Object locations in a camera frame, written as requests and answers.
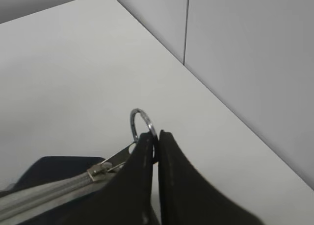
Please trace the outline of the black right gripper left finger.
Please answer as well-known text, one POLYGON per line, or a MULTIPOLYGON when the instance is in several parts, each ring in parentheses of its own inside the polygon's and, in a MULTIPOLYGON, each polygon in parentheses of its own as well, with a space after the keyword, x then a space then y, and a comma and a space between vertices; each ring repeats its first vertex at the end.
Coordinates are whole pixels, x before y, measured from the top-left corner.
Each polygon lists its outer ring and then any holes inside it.
POLYGON ((58 221, 60 225, 157 225, 151 205, 153 137, 140 135, 122 169, 89 199, 58 221))

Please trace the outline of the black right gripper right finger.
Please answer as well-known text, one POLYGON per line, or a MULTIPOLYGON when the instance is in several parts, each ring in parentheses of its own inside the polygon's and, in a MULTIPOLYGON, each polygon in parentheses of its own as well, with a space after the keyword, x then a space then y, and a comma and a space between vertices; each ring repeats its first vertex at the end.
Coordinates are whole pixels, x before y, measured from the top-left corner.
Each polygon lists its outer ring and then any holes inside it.
POLYGON ((262 221, 213 187, 162 130, 158 182, 163 225, 261 225, 262 221))

